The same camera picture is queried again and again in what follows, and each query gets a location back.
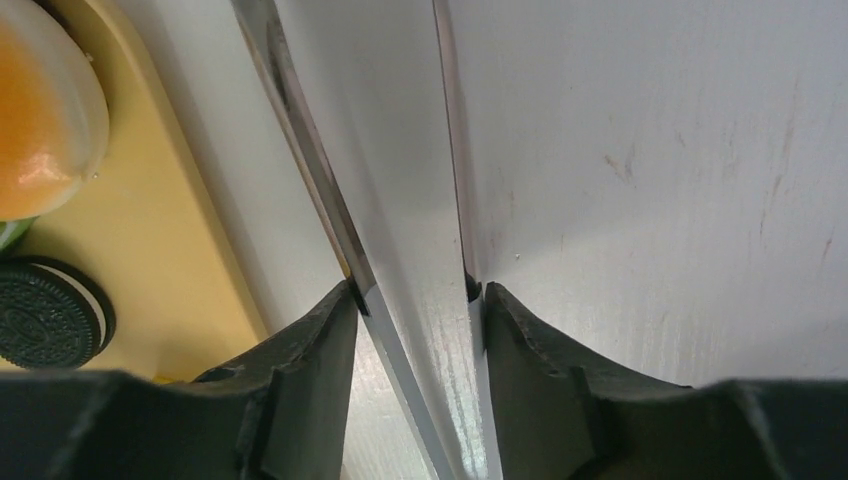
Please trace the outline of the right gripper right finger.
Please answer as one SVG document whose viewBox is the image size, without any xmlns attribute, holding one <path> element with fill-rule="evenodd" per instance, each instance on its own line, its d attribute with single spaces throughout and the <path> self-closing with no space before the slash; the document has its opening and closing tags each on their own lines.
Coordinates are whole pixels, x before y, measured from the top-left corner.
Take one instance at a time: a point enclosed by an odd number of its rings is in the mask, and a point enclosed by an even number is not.
<svg viewBox="0 0 848 480">
<path fill-rule="evenodd" d="M 484 334 L 507 479 L 843 479 L 847 385 L 676 385 L 612 361 L 490 283 Z"/>
</svg>

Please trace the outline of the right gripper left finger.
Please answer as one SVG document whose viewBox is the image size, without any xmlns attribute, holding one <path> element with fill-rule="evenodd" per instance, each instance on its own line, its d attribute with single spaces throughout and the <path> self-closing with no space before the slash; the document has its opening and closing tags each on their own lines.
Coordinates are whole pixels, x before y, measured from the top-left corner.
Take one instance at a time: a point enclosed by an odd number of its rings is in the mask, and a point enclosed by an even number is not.
<svg viewBox="0 0 848 480">
<path fill-rule="evenodd" d="M 5 373 L 5 479 L 337 479 L 358 309 L 346 282 L 191 382 Z"/>
</svg>

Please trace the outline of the metal serving tongs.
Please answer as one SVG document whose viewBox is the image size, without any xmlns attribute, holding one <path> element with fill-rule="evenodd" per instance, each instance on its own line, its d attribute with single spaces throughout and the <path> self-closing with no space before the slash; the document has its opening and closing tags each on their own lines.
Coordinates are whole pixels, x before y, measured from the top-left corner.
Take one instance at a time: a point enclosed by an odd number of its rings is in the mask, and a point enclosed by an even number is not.
<svg viewBox="0 0 848 480">
<path fill-rule="evenodd" d="M 350 213 L 327 154 L 321 134 L 292 58 L 278 5 L 274 1 L 235 1 L 232 4 L 241 33 L 250 51 L 268 100 L 286 137 L 322 227 L 358 302 L 360 313 L 381 366 L 399 402 L 429 474 L 435 479 L 501 478 L 497 443 L 493 437 L 486 357 L 481 340 L 481 288 L 473 277 L 462 281 L 470 295 L 467 314 L 472 345 L 477 436 L 463 436 L 471 452 L 462 463 L 453 459 L 454 446 L 439 427 L 439 417 L 427 400 L 427 386 L 410 361 L 412 350 L 398 331 L 400 320 L 391 313 L 375 275 L 374 264 L 361 233 L 364 223 Z"/>
</svg>

